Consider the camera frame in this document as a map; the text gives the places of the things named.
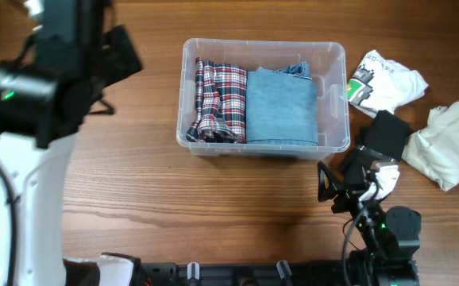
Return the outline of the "cream white garment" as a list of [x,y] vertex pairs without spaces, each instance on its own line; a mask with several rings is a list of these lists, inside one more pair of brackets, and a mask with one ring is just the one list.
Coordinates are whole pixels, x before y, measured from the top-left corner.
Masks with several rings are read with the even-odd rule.
[[430,110],[427,126],[407,139],[402,159],[443,191],[459,184],[459,102]]

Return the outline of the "white printed t-shirt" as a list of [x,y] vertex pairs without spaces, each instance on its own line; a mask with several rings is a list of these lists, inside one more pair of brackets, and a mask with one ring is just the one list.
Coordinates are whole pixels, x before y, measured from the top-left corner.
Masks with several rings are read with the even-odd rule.
[[420,99],[429,87],[417,70],[368,52],[347,84],[348,102],[371,118]]

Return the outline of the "black garment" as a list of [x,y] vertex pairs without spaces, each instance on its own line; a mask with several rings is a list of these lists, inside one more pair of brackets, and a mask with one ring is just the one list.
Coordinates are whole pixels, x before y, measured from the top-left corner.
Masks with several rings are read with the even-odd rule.
[[403,150],[410,133],[410,126],[402,119],[380,110],[368,127],[361,127],[356,135],[357,146],[339,165],[345,184],[364,183],[364,172],[377,160],[401,161]]

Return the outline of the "red plaid shirt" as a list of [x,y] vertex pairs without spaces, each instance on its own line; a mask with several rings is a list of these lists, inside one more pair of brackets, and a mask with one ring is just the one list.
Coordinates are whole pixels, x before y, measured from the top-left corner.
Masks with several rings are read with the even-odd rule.
[[238,65],[195,60],[195,120],[188,141],[246,143],[247,79]]

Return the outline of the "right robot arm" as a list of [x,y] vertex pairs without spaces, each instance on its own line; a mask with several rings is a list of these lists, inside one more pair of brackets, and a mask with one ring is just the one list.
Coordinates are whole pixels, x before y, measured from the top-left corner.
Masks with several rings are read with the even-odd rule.
[[418,285],[414,253],[420,247],[421,215],[408,207],[384,211],[380,203],[395,188],[399,166],[378,160],[363,169],[361,184],[346,184],[319,162],[318,201],[331,200],[333,213],[348,212],[350,226],[341,248],[345,285]]

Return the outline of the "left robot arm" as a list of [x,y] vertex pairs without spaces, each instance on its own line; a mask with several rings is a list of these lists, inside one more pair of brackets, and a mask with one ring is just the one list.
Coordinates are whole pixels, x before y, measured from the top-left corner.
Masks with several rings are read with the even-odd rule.
[[0,285],[139,285],[138,258],[64,257],[62,216],[79,127],[140,59],[124,26],[105,26],[116,18],[110,1],[24,6],[37,26],[18,57],[0,62]]

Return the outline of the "blue denim jeans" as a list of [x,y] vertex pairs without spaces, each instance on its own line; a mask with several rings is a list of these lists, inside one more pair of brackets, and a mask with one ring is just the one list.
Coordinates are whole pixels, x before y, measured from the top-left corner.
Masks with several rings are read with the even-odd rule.
[[317,85],[306,61],[248,74],[246,141],[249,144],[318,145]]

